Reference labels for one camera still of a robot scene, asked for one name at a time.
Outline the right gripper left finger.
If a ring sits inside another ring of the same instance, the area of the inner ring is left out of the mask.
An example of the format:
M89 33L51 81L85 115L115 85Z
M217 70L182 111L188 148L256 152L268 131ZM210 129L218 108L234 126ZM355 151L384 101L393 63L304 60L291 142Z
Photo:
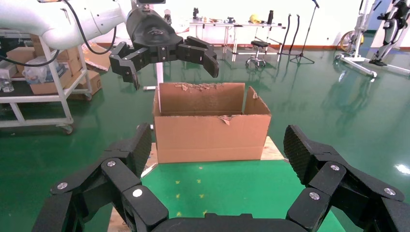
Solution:
M109 145L96 162L54 184L32 227L34 232L82 232L111 204L133 232L151 232L168 209L142 184L151 152L151 129L140 124L132 138Z

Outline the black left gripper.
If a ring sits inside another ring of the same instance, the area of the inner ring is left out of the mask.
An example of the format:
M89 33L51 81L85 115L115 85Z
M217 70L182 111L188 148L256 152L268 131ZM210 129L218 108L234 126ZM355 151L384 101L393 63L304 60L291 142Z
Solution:
M219 75L214 46L196 37L184 41L154 10L136 8L126 20L126 29L133 47L120 42L109 56L112 72L126 83L140 88L137 72L149 63L182 60L200 64L213 77Z

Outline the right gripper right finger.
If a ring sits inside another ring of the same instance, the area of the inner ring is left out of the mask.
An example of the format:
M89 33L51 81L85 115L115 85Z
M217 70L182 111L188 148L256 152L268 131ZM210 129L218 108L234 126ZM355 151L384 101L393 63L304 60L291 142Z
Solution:
M307 138L288 125L284 153L305 187L286 219L308 232L317 231L332 207L365 232L407 232L410 206L397 188L348 164L330 145Z

